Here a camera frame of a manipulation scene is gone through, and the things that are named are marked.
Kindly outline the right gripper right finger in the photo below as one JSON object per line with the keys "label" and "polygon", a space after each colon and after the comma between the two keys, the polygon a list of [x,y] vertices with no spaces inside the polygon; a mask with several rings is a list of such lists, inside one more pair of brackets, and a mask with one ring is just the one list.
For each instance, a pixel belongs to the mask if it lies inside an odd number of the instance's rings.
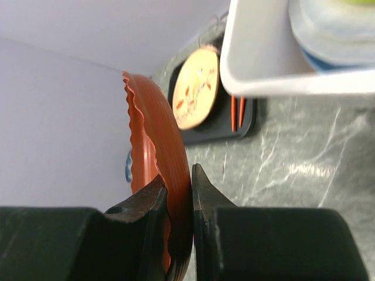
{"label": "right gripper right finger", "polygon": [[367,280],[335,210],[239,207],[192,167],[197,280]]}

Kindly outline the light blue plate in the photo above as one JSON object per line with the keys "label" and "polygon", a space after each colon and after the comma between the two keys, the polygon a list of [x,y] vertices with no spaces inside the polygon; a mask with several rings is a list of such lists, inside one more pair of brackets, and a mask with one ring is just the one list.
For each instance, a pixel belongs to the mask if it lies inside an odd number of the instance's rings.
{"label": "light blue plate", "polygon": [[300,48],[301,54],[305,61],[317,72],[324,73],[328,71],[339,71],[339,70],[356,70],[363,68],[374,68],[374,63],[371,64],[358,64],[358,65],[344,65],[344,64],[332,64],[323,61],[316,56],[311,55],[305,49]]}

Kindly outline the red-black lacquer plate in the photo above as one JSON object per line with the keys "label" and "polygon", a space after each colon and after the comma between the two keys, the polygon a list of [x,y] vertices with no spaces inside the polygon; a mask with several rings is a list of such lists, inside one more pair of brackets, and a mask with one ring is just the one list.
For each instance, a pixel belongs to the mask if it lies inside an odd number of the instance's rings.
{"label": "red-black lacquer plate", "polygon": [[183,280],[193,243],[189,165],[180,130],[162,90],[150,78],[123,72],[132,146],[132,192],[156,176],[167,189],[168,220],[162,264],[168,280]]}

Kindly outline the lime green plate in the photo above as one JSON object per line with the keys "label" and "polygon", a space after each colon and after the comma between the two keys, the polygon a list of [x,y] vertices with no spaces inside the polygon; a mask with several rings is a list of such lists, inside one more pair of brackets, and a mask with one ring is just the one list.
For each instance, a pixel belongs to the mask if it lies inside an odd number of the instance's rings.
{"label": "lime green plate", "polygon": [[375,0],[344,0],[352,5],[375,5]]}

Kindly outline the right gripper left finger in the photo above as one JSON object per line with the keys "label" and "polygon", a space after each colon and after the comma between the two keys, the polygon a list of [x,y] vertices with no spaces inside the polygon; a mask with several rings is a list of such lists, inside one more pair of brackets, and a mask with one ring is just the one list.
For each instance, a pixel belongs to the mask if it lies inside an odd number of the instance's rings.
{"label": "right gripper left finger", "polygon": [[1,208],[2,280],[164,280],[167,191],[160,176],[102,213]]}

